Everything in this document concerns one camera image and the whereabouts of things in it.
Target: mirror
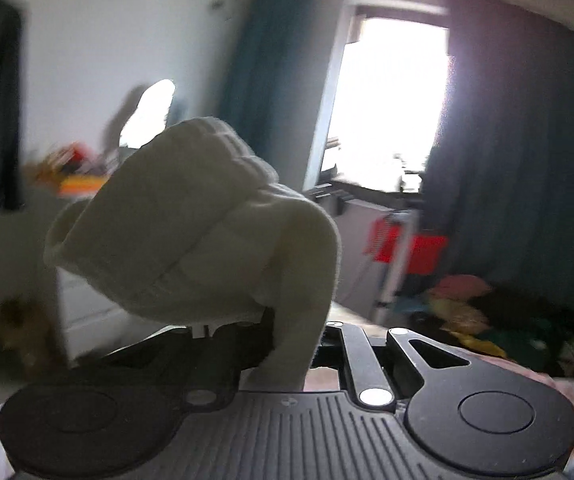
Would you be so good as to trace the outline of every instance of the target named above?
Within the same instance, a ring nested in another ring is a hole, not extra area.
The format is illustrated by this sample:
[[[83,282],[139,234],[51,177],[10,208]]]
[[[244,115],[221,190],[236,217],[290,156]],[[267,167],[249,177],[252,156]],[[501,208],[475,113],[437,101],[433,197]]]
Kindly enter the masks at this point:
[[[151,85],[120,133],[120,147],[137,150],[166,128],[176,85],[170,79]]]

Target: black plastic mount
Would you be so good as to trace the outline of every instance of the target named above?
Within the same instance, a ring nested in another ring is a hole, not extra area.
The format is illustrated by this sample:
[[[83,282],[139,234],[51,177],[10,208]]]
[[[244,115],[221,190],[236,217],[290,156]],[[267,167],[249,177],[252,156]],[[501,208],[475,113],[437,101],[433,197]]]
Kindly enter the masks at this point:
[[[273,314],[212,337],[174,328],[32,384],[0,414],[17,470],[41,479],[534,478],[574,446],[557,391],[406,329],[330,322],[312,367],[340,392],[239,390]]]

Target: bright window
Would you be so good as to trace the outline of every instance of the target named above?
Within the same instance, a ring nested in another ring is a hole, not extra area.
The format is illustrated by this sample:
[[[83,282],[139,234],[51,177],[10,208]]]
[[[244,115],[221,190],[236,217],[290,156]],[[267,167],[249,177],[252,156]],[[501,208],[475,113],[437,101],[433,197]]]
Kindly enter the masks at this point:
[[[369,189],[417,192],[448,77],[448,30],[369,18],[347,44],[322,170]]]
[[[120,133],[120,145],[137,149],[160,134],[166,128],[175,91],[176,85],[170,79],[163,79],[147,88],[138,108]]]

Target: yellow fabric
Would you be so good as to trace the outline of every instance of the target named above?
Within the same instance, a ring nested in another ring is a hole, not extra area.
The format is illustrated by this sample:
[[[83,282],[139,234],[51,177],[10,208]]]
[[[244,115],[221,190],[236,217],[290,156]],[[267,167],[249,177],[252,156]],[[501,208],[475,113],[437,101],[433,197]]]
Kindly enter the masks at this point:
[[[456,312],[467,308],[468,304],[464,301],[448,300],[446,298],[430,298],[429,306],[436,316],[449,321]]]
[[[491,341],[482,341],[480,339],[476,339],[475,337],[469,334],[461,334],[459,332],[449,332],[452,336],[458,338],[461,344],[466,346],[471,350],[475,350],[476,352],[482,352],[487,355],[491,355],[494,357],[501,357],[502,359],[507,358],[507,353],[500,348],[498,345],[492,343]]]

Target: red object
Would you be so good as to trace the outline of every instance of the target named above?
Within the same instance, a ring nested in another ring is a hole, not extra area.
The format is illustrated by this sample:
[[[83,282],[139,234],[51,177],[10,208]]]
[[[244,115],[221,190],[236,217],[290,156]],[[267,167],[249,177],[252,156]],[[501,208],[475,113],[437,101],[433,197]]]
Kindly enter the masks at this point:
[[[365,254],[374,254],[375,262],[390,263],[396,246],[398,236],[402,232],[402,226],[390,225],[387,220],[381,218],[371,226],[369,243]],[[428,276],[436,268],[442,250],[446,247],[449,239],[446,236],[429,234],[417,234],[414,236],[412,253],[409,257],[408,274],[420,274]]]
[[[91,158],[91,151],[84,144],[74,142],[71,145],[71,158],[69,160],[83,162],[84,160],[91,160]]]

